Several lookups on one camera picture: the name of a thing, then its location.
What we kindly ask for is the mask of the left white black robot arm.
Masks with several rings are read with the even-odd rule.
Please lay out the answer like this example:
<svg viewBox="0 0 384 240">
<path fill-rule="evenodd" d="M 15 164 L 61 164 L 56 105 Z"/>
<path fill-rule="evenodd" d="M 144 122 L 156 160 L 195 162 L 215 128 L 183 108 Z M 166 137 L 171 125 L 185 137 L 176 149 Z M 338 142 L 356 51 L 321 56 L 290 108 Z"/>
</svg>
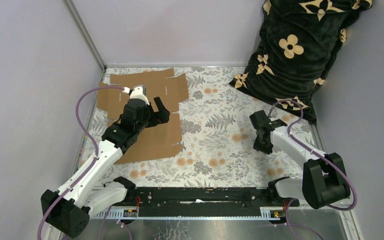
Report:
<svg viewBox="0 0 384 240">
<path fill-rule="evenodd" d="M 119 119 L 105 130 L 101 141 L 95 144 L 95 154 L 57 190 L 47 189 L 42 194 L 43 217 L 37 230 L 37 239 L 41 239 L 45 223 L 70 238 L 76 238 L 85 230 L 91 217 L 105 208 L 117 202 L 124 206 L 134 202 L 134 190 L 117 181 L 97 192 L 92 190 L 104 172 L 136 143 L 144 129 L 169 121 L 170 112 L 161 98 L 155 97 L 153 100 L 157 112 L 150 103 L 145 102 L 144 97 L 131 97 Z"/>
</svg>

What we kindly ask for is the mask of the brown cardboard box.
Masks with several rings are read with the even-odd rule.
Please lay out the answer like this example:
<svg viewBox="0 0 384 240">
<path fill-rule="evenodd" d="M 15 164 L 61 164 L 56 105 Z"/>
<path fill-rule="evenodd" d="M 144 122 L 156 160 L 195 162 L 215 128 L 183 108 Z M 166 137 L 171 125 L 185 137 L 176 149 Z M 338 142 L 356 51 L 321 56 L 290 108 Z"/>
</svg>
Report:
<svg viewBox="0 0 384 240">
<path fill-rule="evenodd" d="M 97 93 L 98 109 L 107 112 L 108 127 L 115 123 L 130 99 L 129 92 L 135 86 L 144 85 L 146 96 L 157 112 L 154 98 L 160 97 L 167 110 L 169 121 L 154 127 L 145 128 L 127 152 L 116 164 L 135 163 L 176 156 L 183 148 L 179 104 L 189 98 L 185 74 L 175 76 L 174 69 L 149 71 L 135 74 L 110 76 L 110 84 L 101 83 Z"/>
</svg>

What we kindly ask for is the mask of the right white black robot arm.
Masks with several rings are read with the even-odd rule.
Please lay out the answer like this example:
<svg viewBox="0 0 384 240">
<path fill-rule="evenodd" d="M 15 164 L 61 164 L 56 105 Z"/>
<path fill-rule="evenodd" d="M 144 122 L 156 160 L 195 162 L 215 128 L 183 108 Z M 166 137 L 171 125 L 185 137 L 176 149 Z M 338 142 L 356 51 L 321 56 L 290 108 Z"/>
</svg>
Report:
<svg viewBox="0 0 384 240">
<path fill-rule="evenodd" d="M 263 110 L 254 112 L 249 119 L 256 131 L 255 150 L 271 154 L 274 147 L 280 148 L 303 170 L 302 179 L 283 177 L 269 182 L 266 198 L 271 205 L 298 199 L 305 200 L 313 209 L 320 209 L 350 197 L 352 188 L 346 181 L 339 154 L 328 154 L 304 143 L 291 133 L 286 122 L 269 118 Z"/>
</svg>

